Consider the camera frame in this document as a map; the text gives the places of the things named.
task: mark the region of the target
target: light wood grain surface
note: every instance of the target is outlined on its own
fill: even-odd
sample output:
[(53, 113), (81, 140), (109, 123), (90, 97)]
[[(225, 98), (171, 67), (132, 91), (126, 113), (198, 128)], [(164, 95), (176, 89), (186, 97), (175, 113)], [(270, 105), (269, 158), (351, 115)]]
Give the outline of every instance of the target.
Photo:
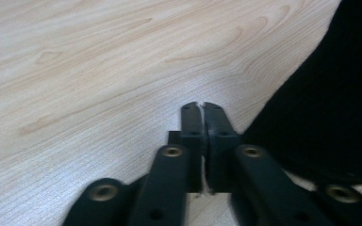
[[(337, 0), (0, 1), (0, 225), (60, 225), (94, 180), (145, 173), (179, 107), (242, 132), (314, 50)], [(189, 225), (234, 225), (226, 195)]]

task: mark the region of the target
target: wooden floor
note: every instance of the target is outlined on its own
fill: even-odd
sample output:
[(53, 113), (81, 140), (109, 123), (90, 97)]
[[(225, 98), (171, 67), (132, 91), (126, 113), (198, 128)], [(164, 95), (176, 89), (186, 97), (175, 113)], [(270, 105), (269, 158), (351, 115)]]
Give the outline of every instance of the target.
[[(189, 102), (242, 132), (315, 49), (337, 0), (0, 0), (0, 225), (60, 225), (92, 181), (130, 183)], [(225, 195), (189, 225), (234, 225)]]

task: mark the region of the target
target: hole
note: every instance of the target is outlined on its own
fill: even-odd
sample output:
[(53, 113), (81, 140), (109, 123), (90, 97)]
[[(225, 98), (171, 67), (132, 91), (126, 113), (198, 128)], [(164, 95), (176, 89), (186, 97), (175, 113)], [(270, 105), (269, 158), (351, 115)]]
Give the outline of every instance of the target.
[(109, 201), (117, 195), (118, 191), (118, 188), (113, 185), (99, 185), (90, 191), (90, 199), (98, 202)]
[(108, 193), (110, 193), (110, 188), (108, 187), (103, 187), (97, 191), (97, 195), (99, 196), (106, 196)]
[(249, 157), (259, 157), (261, 155), (261, 152), (254, 148), (246, 148), (242, 152)]
[(360, 197), (350, 189), (343, 186), (328, 186), (326, 193), (338, 202), (355, 203), (360, 200)]
[(160, 209), (154, 209), (149, 212), (149, 217), (153, 220), (160, 220), (164, 217), (164, 214)]
[(168, 148), (163, 151), (163, 155), (168, 157), (178, 157), (181, 154), (182, 151), (177, 148)]
[(335, 190), (335, 193), (339, 196), (339, 197), (341, 197), (341, 198), (348, 198), (349, 197), (349, 195), (345, 192), (345, 191), (343, 191), (343, 190)]
[(310, 216), (305, 212), (298, 212), (293, 217), (301, 222), (308, 222), (310, 220)]

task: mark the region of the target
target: black fabric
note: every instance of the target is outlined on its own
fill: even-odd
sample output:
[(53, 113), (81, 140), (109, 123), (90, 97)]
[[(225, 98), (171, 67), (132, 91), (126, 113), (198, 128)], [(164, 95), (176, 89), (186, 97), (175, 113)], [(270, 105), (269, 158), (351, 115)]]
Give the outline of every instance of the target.
[(362, 0), (340, 3), (320, 45), (243, 139), (310, 180), (362, 184)]

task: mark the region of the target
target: black mechanical linkage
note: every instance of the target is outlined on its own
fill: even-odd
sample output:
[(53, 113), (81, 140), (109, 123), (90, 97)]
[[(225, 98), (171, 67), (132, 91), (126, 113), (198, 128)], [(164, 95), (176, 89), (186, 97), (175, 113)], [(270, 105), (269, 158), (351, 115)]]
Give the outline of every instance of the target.
[(135, 183), (88, 186), (64, 225), (185, 225), (187, 193), (203, 192), (206, 179), (210, 193), (232, 194), (239, 225), (362, 226), (360, 193), (333, 183), (296, 186), (263, 147), (241, 142), (218, 105), (184, 105), (181, 131), (169, 132), (168, 143)]

